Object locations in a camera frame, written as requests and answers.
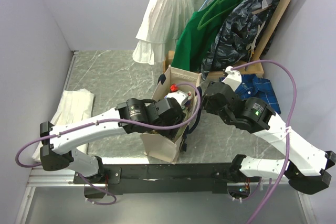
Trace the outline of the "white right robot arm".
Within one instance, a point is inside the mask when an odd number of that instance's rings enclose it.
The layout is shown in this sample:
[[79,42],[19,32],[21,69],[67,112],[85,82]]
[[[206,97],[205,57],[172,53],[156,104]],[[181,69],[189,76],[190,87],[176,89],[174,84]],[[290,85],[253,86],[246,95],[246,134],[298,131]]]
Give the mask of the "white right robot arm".
[[288,158],[286,161],[237,154],[229,168],[232,179],[285,177],[292,188],[307,195],[329,187],[332,176],[327,170],[335,165],[335,153],[311,145],[286,126],[262,99],[251,97],[242,100],[228,84],[211,82],[203,95],[202,108],[218,115],[225,124],[265,140]]

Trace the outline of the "beige canvas tote bag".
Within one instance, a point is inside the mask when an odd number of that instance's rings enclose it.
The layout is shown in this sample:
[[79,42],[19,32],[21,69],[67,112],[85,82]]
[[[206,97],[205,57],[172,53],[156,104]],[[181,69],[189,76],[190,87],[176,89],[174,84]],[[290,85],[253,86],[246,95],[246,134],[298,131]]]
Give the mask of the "beige canvas tote bag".
[[[199,89],[201,75],[186,70],[168,67],[167,71],[160,75],[157,87],[152,95],[156,101],[164,98],[170,91],[173,84],[191,83]],[[183,148],[184,140],[187,135],[193,132],[200,120],[200,112],[193,117],[193,123],[189,123],[177,129],[173,139],[169,139],[158,133],[143,133],[140,138],[144,144],[145,154],[162,161],[175,164],[179,156],[180,150]]]

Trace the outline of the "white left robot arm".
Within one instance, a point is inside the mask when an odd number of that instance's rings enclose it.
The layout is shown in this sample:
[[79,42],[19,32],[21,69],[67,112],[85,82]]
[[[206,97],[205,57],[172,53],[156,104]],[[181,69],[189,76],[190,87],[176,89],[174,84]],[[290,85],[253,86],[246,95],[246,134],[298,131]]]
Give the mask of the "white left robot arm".
[[68,168],[99,183],[105,176],[101,158],[79,151],[78,146],[104,137],[152,130],[173,139],[178,129],[171,126],[185,119],[186,103],[186,98],[175,95],[167,95],[159,101],[130,98],[82,122],[53,126],[49,132],[51,139],[40,148],[42,167],[49,172]]

